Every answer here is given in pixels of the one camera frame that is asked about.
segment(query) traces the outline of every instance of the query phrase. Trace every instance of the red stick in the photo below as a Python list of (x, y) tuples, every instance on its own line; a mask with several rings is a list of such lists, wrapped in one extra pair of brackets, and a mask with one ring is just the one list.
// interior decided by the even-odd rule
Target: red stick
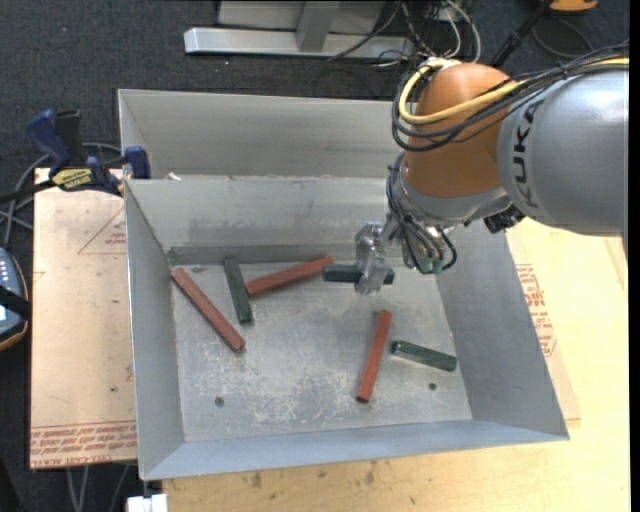
[(220, 337), (229, 345), (234, 352), (241, 350), (245, 341), (233, 328), (233, 325), (218, 311), (209, 298), (203, 293), (200, 287), (189, 276), (183, 268), (176, 268), (171, 271), (171, 278), (178, 287), (189, 298), (191, 303), (198, 308), (202, 316), (213, 326)]
[(392, 316), (393, 315), (386, 309), (380, 311), (378, 315), (378, 324), (376, 325), (376, 332), (373, 336), (371, 349), (369, 350), (369, 359), (367, 360), (367, 366), (364, 370), (364, 376), (360, 382), (360, 391), (358, 391), (358, 396), (356, 396), (358, 402), (368, 403), (373, 394), (373, 385), (376, 382), (378, 368), (380, 368), (382, 352), (387, 342), (387, 334), (391, 326)]
[(276, 272), (275, 274), (254, 279), (253, 281), (245, 283), (245, 287), (249, 297), (255, 297), (261, 293), (282, 288), (283, 286), (297, 283), (310, 277), (319, 276), (322, 274), (322, 267), (332, 263), (333, 258), (331, 256), (325, 256), (324, 258), (313, 260), (309, 263), (302, 263)]

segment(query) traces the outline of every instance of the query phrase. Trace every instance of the black carpet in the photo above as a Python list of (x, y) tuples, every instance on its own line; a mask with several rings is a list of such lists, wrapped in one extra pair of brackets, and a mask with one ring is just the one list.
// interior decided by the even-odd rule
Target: black carpet
[[(412, 12), (428, 3), (408, 2)], [(184, 32), (212, 25), (215, 4), (0, 0), (0, 195), (12, 191), (24, 169), (41, 156), (25, 134), (26, 124), (41, 110), (80, 109), (85, 141), (117, 145), (116, 92), (120, 88), (384, 100), (395, 92), (397, 66), (375, 68), (371, 63), (312, 58), (185, 55)], [(489, 63), (537, 5), (537, 0), (475, 0), (472, 14), (482, 40), (480, 62)], [(601, 48), (629, 37), (629, 10), (630, 0), (600, 0), (584, 15), (541, 20), (537, 33), (564, 53), (586, 53), (589, 45)], [(406, 23), (399, 17), (386, 32), (405, 33)], [(433, 37), (437, 37), (434, 44), (448, 44), (446, 30)], [(509, 74), (539, 71), (560, 61), (561, 56), (529, 35), (502, 69)], [(19, 214), (26, 222), (32, 222), (32, 217), (30, 207)], [(4, 237), (4, 224), (0, 225), (0, 236)], [(32, 233), (14, 225), (10, 247), (30, 276)], [(28, 469), (29, 350), (27, 336), (12, 349), (0, 352), (0, 459), (27, 510), (73, 510), (64, 471)], [(123, 468), (118, 464), (91, 467), (85, 511), (108, 510)], [(73, 473), (79, 487), (82, 469)], [(131, 468), (125, 474), (119, 491), (122, 499), (116, 499), (115, 510), (121, 510), (124, 497), (143, 492), (136, 473)], [(0, 511), (4, 512), (1, 499)]]

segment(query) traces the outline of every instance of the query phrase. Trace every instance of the clamp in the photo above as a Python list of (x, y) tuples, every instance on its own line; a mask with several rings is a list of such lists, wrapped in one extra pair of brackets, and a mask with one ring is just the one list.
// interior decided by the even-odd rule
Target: clamp
[[(31, 142), (53, 160), (49, 185), (64, 191), (99, 190), (122, 195), (122, 181), (111, 174), (95, 156), (85, 156), (80, 136), (80, 111), (54, 115), (52, 110), (37, 114), (27, 125)], [(140, 146), (124, 151), (121, 159), (128, 173), (123, 178), (148, 179), (151, 171), (147, 154)]]

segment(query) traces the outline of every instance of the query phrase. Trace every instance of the yellow cable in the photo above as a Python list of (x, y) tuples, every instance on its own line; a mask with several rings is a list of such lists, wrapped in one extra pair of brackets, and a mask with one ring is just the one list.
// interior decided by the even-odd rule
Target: yellow cable
[[(402, 117), (402, 119), (404, 119), (406, 122), (414, 125), (435, 123), (437, 121), (446, 119), (447, 117), (450, 117), (452, 115), (467, 111), (477, 106), (478, 104), (491, 103), (491, 102), (500, 100), (506, 95), (508, 95), (511, 91), (516, 89), (520, 84), (523, 83), (522, 81), (509, 82), (503, 85), (502, 87), (500, 87), (499, 89), (486, 92), (469, 101), (465, 101), (464, 103), (460, 103), (459, 105), (455, 105), (453, 107), (441, 110), (440, 112), (435, 112), (433, 114), (427, 114), (423, 116), (416, 116), (411, 114), (407, 110), (407, 100), (409, 98), (409, 94), (411, 93), (415, 85), (418, 83), (418, 80), (420, 80), (428, 71), (436, 71), (438, 69), (442, 69), (443, 67), (445, 67), (446, 64), (455, 65), (455, 64), (460, 64), (460, 62), (450, 61), (446, 59), (435, 59), (433, 62), (429, 62), (425, 66), (422, 66), (420, 69), (418, 69), (418, 71), (416, 71), (409, 78), (409, 80), (407, 80), (407, 83), (402, 88), (402, 93), (400, 94), (400, 99), (398, 101), (398, 112), (400, 114), (400, 117)], [(586, 67), (600, 66), (604, 64), (623, 64), (628, 66), (629, 57), (611, 58), (611, 59), (603, 60), (601, 62), (594, 62), (591, 64), (587, 64)]]

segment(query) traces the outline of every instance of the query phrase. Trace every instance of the gray bin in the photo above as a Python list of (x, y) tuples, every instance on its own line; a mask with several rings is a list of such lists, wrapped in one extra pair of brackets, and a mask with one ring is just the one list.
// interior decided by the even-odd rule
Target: gray bin
[[(143, 479), (568, 438), (506, 238), (482, 223), (454, 232), (458, 262), (438, 278), (406, 269), (398, 249), (396, 280), (376, 295), (318, 277), (252, 299), (254, 323), (236, 321), (225, 257), (246, 280), (325, 255), (352, 262), (356, 232), (384, 220), (398, 154), (389, 103), (127, 90), (119, 102), (123, 147), (145, 147), (154, 175), (125, 192)], [(171, 283), (173, 265), (192, 271), (245, 352)], [(386, 350), (361, 404), (382, 309), (389, 342), (458, 367)]]

